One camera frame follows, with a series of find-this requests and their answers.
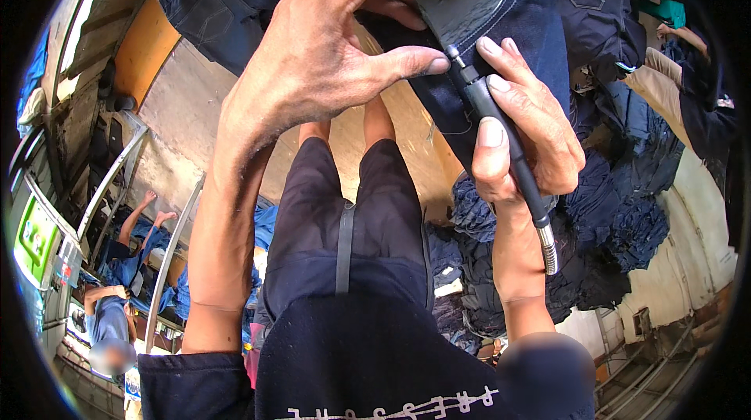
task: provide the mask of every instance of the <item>white print on shirt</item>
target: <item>white print on shirt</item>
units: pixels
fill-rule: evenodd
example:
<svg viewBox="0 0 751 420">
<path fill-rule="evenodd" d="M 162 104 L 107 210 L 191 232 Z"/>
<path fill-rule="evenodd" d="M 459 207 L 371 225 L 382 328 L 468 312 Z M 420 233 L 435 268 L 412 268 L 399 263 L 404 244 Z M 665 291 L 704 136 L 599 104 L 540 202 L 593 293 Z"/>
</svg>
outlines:
<svg viewBox="0 0 751 420">
<path fill-rule="evenodd" d="M 429 413 L 437 413 L 433 418 L 446 418 L 446 410 L 458 408 L 461 413 L 468 413 L 472 409 L 472 405 L 478 400 L 482 400 L 484 406 L 493 405 L 493 394 L 498 394 L 498 389 L 491 391 L 485 386 L 485 393 L 479 397 L 467 395 L 467 391 L 463 393 L 456 393 L 455 397 L 433 397 L 430 402 L 420 404 L 418 406 L 414 404 L 404 404 L 401 412 L 391 413 L 386 415 L 386 410 L 379 407 L 373 410 L 372 417 L 358 417 L 353 410 L 347 409 L 344 411 L 344 415 L 329 415 L 328 409 L 315 410 L 314 417 L 301 417 L 299 409 L 287 409 L 288 413 L 292 413 L 294 417 L 277 418 L 277 420 L 385 420 L 386 418 L 409 418 L 409 420 L 418 420 L 419 415 L 427 415 Z"/>
</svg>

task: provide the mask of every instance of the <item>khaki pants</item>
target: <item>khaki pants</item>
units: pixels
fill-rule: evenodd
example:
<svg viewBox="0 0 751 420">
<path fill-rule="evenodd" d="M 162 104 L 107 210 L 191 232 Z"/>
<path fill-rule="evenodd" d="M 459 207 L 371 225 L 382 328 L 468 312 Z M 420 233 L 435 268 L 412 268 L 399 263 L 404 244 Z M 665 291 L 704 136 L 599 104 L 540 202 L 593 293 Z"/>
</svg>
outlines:
<svg viewBox="0 0 751 420">
<path fill-rule="evenodd" d="M 627 75 L 623 81 L 668 122 L 670 129 L 683 144 L 691 148 L 681 115 L 679 88 L 682 70 L 680 65 L 658 50 L 647 47 L 644 65 Z"/>
</svg>

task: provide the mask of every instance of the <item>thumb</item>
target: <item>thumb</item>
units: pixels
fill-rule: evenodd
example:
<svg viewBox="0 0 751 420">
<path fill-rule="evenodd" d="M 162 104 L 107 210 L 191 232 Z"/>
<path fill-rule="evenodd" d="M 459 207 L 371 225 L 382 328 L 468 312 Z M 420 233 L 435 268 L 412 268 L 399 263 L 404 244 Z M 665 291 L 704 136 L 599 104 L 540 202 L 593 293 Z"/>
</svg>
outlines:
<svg viewBox="0 0 751 420">
<path fill-rule="evenodd" d="M 474 144 L 472 172 L 478 192 L 488 201 L 508 199 L 514 190 L 508 175 L 511 158 L 508 153 L 508 134 L 494 117 L 483 117 Z"/>
<path fill-rule="evenodd" d="M 451 67 L 443 52 L 434 48 L 407 45 L 385 54 L 369 57 L 370 72 L 380 78 L 382 89 L 400 79 L 422 75 L 441 75 Z"/>
</svg>

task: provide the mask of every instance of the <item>orange wooden beam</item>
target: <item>orange wooden beam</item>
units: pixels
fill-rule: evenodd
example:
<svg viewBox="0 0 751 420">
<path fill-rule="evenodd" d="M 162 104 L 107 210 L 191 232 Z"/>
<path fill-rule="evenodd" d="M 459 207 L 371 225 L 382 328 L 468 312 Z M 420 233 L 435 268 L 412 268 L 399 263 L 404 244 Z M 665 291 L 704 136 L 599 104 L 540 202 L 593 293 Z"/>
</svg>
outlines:
<svg viewBox="0 0 751 420">
<path fill-rule="evenodd" d="M 146 0 L 115 56 L 117 92 L 135 97 L 140 107 L 179 40 L 180 34 L 164 16 L 159 0 Z"/>
</svg>

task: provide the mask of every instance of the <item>floor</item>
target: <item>floor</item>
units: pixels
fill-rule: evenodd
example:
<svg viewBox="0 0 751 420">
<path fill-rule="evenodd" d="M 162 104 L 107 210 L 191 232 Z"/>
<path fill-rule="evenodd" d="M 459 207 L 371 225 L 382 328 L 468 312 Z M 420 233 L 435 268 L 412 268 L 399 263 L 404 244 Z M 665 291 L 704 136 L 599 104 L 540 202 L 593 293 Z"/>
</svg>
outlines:
<svg viewBox="0 0 751 420">
<path fill-rule="evenodd" d="M 138 115 L 152 129 L 146 151 L 152 151 L 150 144 L 164 145 L 170 154 L 160 153 L 159 158 L 146 161 L 148 165 L 144 164 L 143 170 L 139 166 L 136 181 L 148 183 L 158 194 L 167 195 L 164 209 L 181 210 L 195 183 L 196 169 L 208 169 L 221 101 L 236 79 L 182 40 L 167 57 L 145 96 Z M 427 208 L 427 218 L 446 218 L 447 206 L 451 204 L 449 181 L 444 178 L 431 142 L 427 112 L 406 81 L 390 87 L 382 96 L 420 202 Z M 331 150 L 339 169 L 343 196 L 351 200 L 357 194 L 358 164 L 365 147 L 362 120 L 362 106 L 351 108 L 333 119 L 331 129 Z M 275 203 L 299 147 L 297 130 L 281 136 L 261 184 L 261 195 Z M 196 169 L 177 167 L 185 161 L 193 163 Z M 133 196 L 128 203 L 137 200 Z"/>
</svg>

